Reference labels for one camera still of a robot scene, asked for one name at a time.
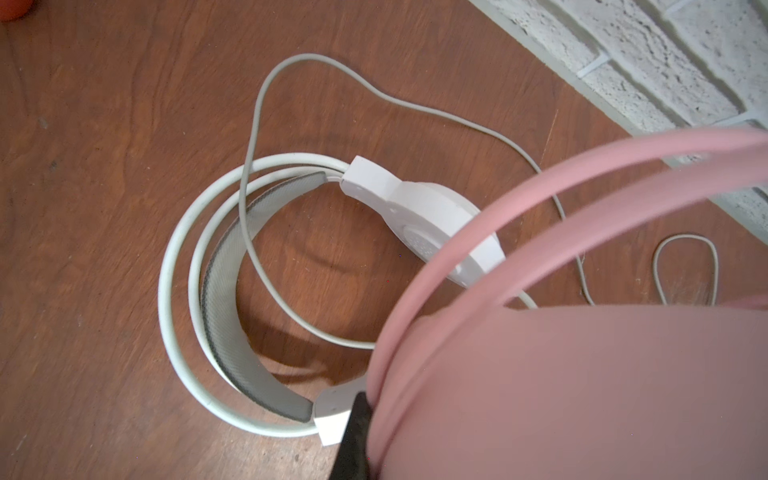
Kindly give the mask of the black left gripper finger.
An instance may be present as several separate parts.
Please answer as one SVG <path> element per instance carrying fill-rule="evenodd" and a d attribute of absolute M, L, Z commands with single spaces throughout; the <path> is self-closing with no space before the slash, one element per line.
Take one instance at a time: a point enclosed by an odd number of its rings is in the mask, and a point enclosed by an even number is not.
<path fill-rule="evenodd" d="M 367 455 L 367 437 L 371 418 L 372 409 L 366 394 L 360 392 L 354 399 L 329 480 L 372 479 Z"/>

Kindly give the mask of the pink headphones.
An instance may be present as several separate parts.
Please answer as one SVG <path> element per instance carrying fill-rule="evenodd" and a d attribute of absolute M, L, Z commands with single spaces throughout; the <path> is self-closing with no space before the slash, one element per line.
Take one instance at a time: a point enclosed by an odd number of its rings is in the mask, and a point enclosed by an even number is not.
<path fill-rule="evenodd" d="M 439 312 L 420 309 L 480 241 L 544 199 L 648 160 L 700 161 L 641 180 L 528 242 Z M 767 134 L 686 129 L 563 161 L 492 203 L 404 292 L 368 369 L 373 479 L 763 479 L 767 303 L 508 302 L 656 217 L 767 179 Z"/>

